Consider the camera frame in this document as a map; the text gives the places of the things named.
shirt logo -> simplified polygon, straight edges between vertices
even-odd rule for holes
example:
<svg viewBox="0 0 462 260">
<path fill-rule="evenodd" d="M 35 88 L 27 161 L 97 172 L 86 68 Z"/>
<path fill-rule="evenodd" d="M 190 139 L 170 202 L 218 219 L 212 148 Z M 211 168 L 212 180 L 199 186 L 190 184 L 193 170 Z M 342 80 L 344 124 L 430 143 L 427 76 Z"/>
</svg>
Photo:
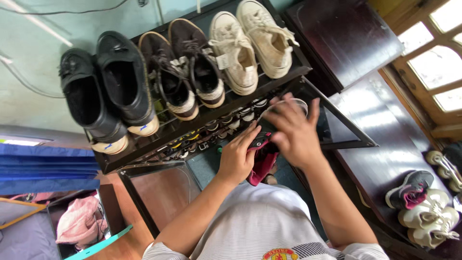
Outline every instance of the shirt logo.
<svg viewBox="0 0 462 260">
<path fill-rule="evenodd" d="M 298 255 L 288 248 L 277 248 L 273 249 L 263 255 L 262 260 L 297 260 Z"/>
</svg>

finger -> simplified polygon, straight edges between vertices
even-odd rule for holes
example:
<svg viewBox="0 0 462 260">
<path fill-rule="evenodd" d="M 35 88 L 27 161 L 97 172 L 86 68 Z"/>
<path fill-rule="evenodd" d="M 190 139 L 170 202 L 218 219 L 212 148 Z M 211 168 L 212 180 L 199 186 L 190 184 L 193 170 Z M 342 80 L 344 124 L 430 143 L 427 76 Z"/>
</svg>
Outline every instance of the finger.
<svg viewBox="0 0 462 260">
<path fill-rule="evenodd" d="M 278 103 L 279 101 L 280 101 L 280 99 L 278 97 L 274 97 L 269 101 L 269 103 L 271 105 L 274 105 L 274 104 Z"/>
<path fill-rule="evenodd" d="M 289 132 L 292 129 L 291 124 L 284 116 L 267 111 L 263 114 L 263 118 L 273 124 L 279 131 Z"/>
<path fill-rule="evenodd" d="M 308 119 L 308 123 L 316 126 L 318 118 L 319 118 L 319 98 L 316 98 L 311 101 L 310 118 Z"/>
<path fill-rule="evenodd" d="M 279 102 L 275 105 L 276 110 L 282 116 L 284 116 L 288 122 L 299 125 L 300 124 L 300 117 L 297 113 L 289 106 L 286 101 Z"/>
<path fill-rule="evenodd" d="M 249 134 L 253 129 L 255 129 L 255 127 L 257 126 L 257 121 L 254 120 L 252 121 L 252 123 L 249 125 L 249 127 L 244 130 L 240 135 L 238 135 L 236 138 L 234 138 L 232 140 L 233 143 L 240 143 L 242 138 L 244 138 L 244 136 L 246 136 L 247 134 Z"/>
<path fill-rule="evenodd" d="M 279 150 L 283 153 L 289 151 L 290 149 L 289 138 L 287 138 L 286 134 L 283 132 L 276 132 L 271 137 L 271 141 L 274 142 L 278 146 Z"/>
<path fill-rule="evenodd" d="M 298 120 L 306 119 L 306 114 L 302 111 L 300 106 L 298 106 L 297 103 L 293 100 L 292 93 L 289 92 L 285 94 L 283 99 L 289 105 L 289 107 L 292 108 L 298 115 Z"/>
<path fill-rule="evenodd" d="M 261 125 L 257 126 L 255 129 L 253 129 L 249 134 L 244 136 L 242 138 L 242 141 L 239 144 L 239 147 L 242 150 L 246 150 L 249 148 L 250 144 L 252 141 L 255 139 L 255 137 L 258 135 L 258 133 L 261 131 Z"/>
<path fill-rule="evenodd" d="M 245 156 L 245 162 L 248 165 L 253 165 L 255 162 L 255 152 L 256 150 L 249 151 Z"/>
</svg>

black loafer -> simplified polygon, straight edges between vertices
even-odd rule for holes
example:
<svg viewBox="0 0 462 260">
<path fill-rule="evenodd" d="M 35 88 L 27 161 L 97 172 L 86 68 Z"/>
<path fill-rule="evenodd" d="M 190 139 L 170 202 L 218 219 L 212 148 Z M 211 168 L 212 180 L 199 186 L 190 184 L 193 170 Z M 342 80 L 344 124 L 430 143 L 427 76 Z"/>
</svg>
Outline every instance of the black loafer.
<svg viewBox="0 0 462 260">
<path fill-rule="evenodd" d="M 98 142 L 111 144 L 124 137 L 127 128 L 108 111 L 100 87 L 101 77 L 88 52 L 80 49 L 66 51 L 61 57 L 60 78 L 75 122 Z"/>
<path fill-rule="evenodd" d="M 199 113 L 194 92 L 167 39 L 149 31 L 141 36 L 138 46 L 146 60 L 154 89 L 169 110 L 180 120 L 194 119 Z"/>
<path fill-rule="evenodd" d="M 116 31 L 106 31 L 98 39 L 97 60 L 111 102 L 120 111 L 130 132 L 151 135 L 158 129 L 146 64 L 136 46 Z M 143 133 L 143 127 L 149 129 Z"/>
</svg>

dirty white canvas sneaker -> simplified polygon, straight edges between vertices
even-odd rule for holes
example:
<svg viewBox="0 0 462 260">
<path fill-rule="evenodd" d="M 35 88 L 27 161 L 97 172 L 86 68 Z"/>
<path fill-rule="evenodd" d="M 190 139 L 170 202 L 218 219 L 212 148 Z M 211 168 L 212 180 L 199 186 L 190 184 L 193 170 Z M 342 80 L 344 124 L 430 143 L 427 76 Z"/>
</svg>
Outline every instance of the dirty white canvas sneaker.
<svg viewBox="0 0 462 260">
<path fill-rule="evenodd" d="M 251 39 L 265 74 L 272 79 L 286 75 L 292 65 L 292 47 L 288 40 L 300 46 L 293 33 L 277 26 L 268 10 L 255 0 L 241 1 L 236 16 Z"/>
<path fill-rule="evenodd" d="M 434 249 L 446 239 L 459 240 L 459 234 L 452 231 L 458 222 L 459 213 L 451 207 L 445 207 L 437 221 L 425 229 L 409 229 L 407 235 L 412 242 Z"/>
<path fill-rule="evenodd" d="M 210 41 L 219 69 L 224 69 L 238 95 L 253 93 L 258 83 L 257 63 L 250 39 L 230 12 L 219 12 L 210 24 Z"/>
<path fill-rule="evenodd" d="M 441 218 L 441 211 L 449 203 L 448 195 L 440 190 L 428 189 L 425 200 L 411 210 L 401 210 L 401 225 L 413 229 L 425 229 Z"/>
</svg>

window pane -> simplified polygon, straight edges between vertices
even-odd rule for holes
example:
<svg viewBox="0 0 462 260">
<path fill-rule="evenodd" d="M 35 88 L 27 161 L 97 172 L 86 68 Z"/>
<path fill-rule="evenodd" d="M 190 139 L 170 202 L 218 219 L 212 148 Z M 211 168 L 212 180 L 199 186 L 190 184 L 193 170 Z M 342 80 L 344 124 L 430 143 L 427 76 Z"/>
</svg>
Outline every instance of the window pane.
<svg viewBox="0 0 462 260">
<path fill-rule="evenodd" d="M 462 44 L 462 33 L 457 34 L 454 36 L 454 40 L 460 44 Z"/>
<path fill-rule="evenodd" d="M 462 24 L 461 10 L 462 0 L 451 0 L 433 12 L 430 16 L 443 32 L 447 32 L 459 24 Z"/>
<path fill-rule="evenodd" d="M 462 60 L 453 50 L 435 46 L 409 61 L 427 88 L 441 87 L 462 78 Z"/>
<path fill-rule="evenodd" d="M 444 111 L 462 109 L 462 87 L 433 96 Z"/>
<path fill-rule="evenodd" d="M 415 51 L 420 46 L 433 40 L 432 34 L 422 22 L 416 23 L 398 36 L 398 38 L 404 45 L 404 55 Z"/>
</svg>

